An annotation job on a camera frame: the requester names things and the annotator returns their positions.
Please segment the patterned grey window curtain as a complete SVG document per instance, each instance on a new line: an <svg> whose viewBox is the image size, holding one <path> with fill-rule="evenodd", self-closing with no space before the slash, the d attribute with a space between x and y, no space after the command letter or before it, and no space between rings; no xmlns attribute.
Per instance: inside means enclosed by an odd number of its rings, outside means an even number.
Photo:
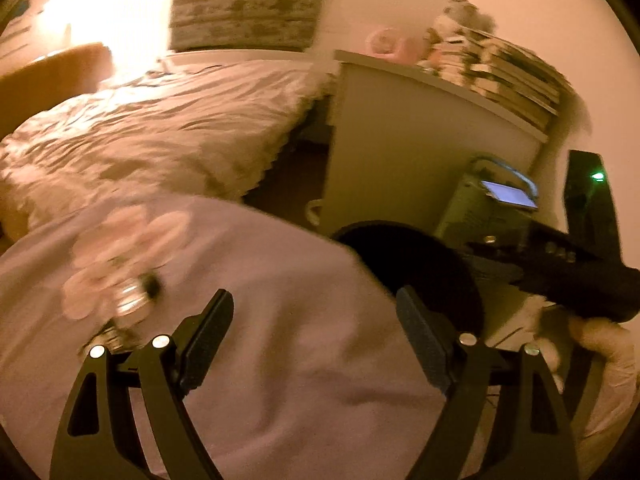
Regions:
<svg viewBox="0 0 640 480"><path fill-rule="evenodd" d="M303 52L312 46L323 0L172 0L168 48Z"/></svg>

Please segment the black round trash bin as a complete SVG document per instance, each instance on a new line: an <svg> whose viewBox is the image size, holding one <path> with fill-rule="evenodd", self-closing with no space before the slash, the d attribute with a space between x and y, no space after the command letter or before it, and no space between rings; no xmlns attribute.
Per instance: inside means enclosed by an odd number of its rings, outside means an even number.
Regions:
<svg viewBox="0 0 640 480"><path fill-rule="evenodd" d="M356 252L390 294L409 286L427 310L446 316L458 332L483 335L485 310L471 269L437 237L375 220L344 226L332 240Z"/></svg>

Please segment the white rumpled bed duvet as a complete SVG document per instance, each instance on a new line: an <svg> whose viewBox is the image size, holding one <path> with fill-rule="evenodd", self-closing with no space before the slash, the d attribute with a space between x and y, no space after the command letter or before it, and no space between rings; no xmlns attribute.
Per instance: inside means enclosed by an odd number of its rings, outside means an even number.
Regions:
<svg viewBox="0 0 640 480"><path fill-rule="evenodd" d="M311 62L255 60L73 96L2 140L2 231L19 240L116 196L242 200L333 83Z"/></svg>

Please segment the smartphone with lit screen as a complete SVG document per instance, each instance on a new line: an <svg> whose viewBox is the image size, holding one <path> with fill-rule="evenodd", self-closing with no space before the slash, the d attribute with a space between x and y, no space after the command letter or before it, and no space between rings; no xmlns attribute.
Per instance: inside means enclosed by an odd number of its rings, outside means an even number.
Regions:
<svg viewBox="0 0 640 480"><path fill-rule="evenodd" d="M486 193L499 203L527 210L536 210L536 203L520 188L497 182L480 182Z"/></svg>

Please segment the green portable heater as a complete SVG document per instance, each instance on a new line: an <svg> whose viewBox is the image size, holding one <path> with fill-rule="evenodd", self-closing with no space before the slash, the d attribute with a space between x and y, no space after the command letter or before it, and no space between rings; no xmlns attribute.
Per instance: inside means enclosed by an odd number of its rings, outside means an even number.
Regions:
<svg viewBox="0 0 640 480"><path fill-rule="evenodd" d="M520 188L537 205L527 210L491 198L480 182L490 181ZM455 250L469 243L493 245L499 234L517 230L538 210L538 186L505 160L477 154L466 165L454 194L436 226L434 235Z"/></svg>

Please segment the pink plush toy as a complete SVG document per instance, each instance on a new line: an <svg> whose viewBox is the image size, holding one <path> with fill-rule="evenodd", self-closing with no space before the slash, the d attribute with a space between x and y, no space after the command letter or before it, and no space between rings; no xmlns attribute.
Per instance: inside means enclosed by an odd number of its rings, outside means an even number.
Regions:
<svg viewBox="0 0 640 480"><path fill-rule="evenodd" d="M413 65L422 60L423 42L405 35L401 30L386 27L371 32L366 39L366 53L372 58Z"/></svg>

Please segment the stack of books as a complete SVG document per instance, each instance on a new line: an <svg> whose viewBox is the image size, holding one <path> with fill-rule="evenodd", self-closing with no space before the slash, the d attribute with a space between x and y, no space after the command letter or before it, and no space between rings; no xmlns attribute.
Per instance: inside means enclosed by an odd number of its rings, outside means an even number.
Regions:
<svg viewBox="0 0 640 480"><path fill-rule="evenodd" d="M574 90L553 66L527 49L474 29L439 41L419 65L494 102L546 133Z"/></svg>

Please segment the grey plush toy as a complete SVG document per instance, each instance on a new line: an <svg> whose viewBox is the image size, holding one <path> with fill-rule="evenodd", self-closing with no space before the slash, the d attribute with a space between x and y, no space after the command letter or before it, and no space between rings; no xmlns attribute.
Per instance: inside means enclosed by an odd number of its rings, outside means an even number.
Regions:
<svg viewBox="0 0 640 480"><path fill-rule="evenodd" d="M440 38L457 34L462 29L492 34L496 29L496 23L492 16L480 12L469 0L448 0L442 13L435 18L432 29Z"/></svg>

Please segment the floral purple table cloth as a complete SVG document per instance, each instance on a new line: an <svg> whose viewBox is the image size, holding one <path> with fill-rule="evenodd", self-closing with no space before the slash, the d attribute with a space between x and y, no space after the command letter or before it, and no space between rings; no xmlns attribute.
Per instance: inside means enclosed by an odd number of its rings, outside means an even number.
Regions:
<svg viewBox="0 0 640 480"><path fill-rule="evenodd" d="M73 244L114 202L31 232L1 259L1 421L40 476L96 331L63 315ZM424 377L395 303L348 249L223 200L160 196L185 210L186 244L160 269L143 340L172 332L218 289L234 315L186 408L227 479L402 479L444 398Z"/></svg>

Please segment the white dresser cabinet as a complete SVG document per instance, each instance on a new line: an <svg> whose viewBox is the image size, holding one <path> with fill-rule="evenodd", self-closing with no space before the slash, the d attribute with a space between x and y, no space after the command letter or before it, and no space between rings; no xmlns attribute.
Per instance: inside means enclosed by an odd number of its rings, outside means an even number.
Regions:
<svg viewBox="0 0 640 480"><path fill-rule="evenodd" d="M390 220L434 230L477 154L532 168L547 136L500 105L418 68L337 50L318 230Z"/></svg>

